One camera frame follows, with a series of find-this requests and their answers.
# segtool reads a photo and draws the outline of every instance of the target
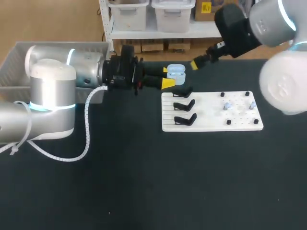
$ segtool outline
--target black table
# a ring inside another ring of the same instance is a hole
[[[195,92],[254,92],[260,132],[164,133],[161,92],[108,92],[90,107],[91,147],[75,163],[24,144],[0,155],[1,230],[296,230],[307,227],[307,114],[285,116],[259,89],[263,60],[187,70]],[[38,144],[61,157],[74,133]]]

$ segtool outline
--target white storage box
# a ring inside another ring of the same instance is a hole
[[[149,0],[116,0],[109,2],[115,26],[118,30],[145,30]]]
[[[158,31],[188,32],[195,0],[153,0]]]

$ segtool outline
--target shelf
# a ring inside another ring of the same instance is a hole
[[[153,8],[147,11],[147,27],[145,31],[118,31],[113,25],[112,39],[161,39],[161,38],[206,38],[221,37],[214,22],[196,22],[190,19],[190,30],[186,33],[165,33],[157,31],[156,16]]]

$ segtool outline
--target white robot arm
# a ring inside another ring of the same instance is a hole
[[[292,47],[264,65],[260,88],[265,99],[287,115],[307,111],[306,10],[306,0],[262,0],[245,18],[236,5],[225,5],[215,14],[223,42],[195,58],[192,68],[202,68],[206,61],[215,62],[225,55],[236,58],[260,45],[274,47],[294,40]]]

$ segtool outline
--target floor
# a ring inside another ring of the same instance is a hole
[[[16,41],[101,41],[98,0],[0,0],[0,63]],[[142,54],[145,60],[191,60],[215,39],[193,42],[186,53]],[[259,47],[241,58],[269,58],[285,49]]]

